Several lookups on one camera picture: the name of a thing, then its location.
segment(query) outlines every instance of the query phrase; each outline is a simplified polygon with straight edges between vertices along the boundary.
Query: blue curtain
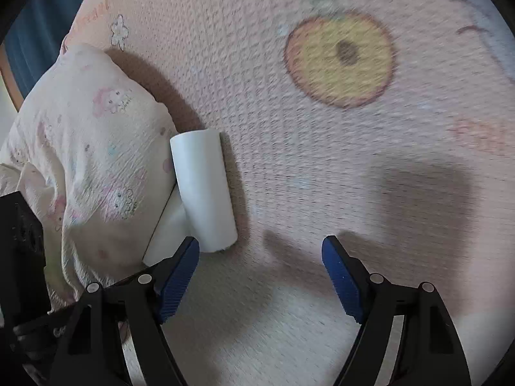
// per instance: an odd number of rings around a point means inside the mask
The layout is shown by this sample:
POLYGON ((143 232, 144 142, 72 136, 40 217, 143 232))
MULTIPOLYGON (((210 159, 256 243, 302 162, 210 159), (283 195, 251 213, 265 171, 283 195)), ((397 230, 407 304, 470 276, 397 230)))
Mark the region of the blue curtain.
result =
POLYGON ((56 61, 81 3, 82 0, 29 0, 14 21, 4 44, 23 97, 56 61))

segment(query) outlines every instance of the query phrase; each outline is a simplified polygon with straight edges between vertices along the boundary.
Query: white wall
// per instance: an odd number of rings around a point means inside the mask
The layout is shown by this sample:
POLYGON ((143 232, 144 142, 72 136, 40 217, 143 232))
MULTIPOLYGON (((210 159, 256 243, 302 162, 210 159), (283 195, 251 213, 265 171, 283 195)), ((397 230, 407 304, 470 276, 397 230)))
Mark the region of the white wall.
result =
POLYGON ((15 117, 16 110, 5 88, 4 80, 0 76, 0 147, 4 143, 15 117))

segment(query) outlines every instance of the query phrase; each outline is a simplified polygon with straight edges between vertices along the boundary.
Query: white flower drawing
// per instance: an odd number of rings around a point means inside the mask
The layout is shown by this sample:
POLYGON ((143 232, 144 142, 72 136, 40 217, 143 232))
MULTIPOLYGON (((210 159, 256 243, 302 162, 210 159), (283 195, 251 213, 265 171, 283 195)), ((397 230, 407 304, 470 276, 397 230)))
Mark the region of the white flower drawing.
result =
POLYGON ((124 26, 124 16, 118 14, 117 20, 111 25, 111 30, 113 31, 111 45, 118 45, 123 51, 125 49, 125 39, 129 36, 129 29, 124 26))

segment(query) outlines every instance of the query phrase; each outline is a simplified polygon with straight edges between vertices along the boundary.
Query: wooden edge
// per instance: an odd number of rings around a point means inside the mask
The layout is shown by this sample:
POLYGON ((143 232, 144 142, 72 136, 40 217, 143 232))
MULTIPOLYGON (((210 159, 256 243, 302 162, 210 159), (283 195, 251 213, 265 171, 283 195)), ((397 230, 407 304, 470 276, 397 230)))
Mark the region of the wooden edge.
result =
POLYGON ((20 93, 18 85, 16 84, 16 80, 14 79, 14 75, 12 74, 3 43, 0 46, 0 74, 4 80, 9 97, 11 97, 12 104, 14 104, 16 111, 19 112, 20 107, 23 104, 23 96, 20 93))

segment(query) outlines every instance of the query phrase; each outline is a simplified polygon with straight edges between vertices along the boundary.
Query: blue gripper pad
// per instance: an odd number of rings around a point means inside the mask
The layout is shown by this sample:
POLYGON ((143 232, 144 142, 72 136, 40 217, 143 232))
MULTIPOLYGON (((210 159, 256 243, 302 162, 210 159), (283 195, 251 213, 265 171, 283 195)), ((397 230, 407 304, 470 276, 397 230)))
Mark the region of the blue gripper pad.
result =
POLYGON ((199 256, 200 247, 198 241, 194 239, 161 290, 162 304, 159 310, 161 324, 175 315, 182 296, 184 296, 186 288, 190 284, 193 272, 197 268, 199 256))
POLYGON ((324 239, 322 243, 322 261, 345 313, 354 317, 356 322, 361 324, 363 309, 361 308, 360 291, 328 238, 324 239))

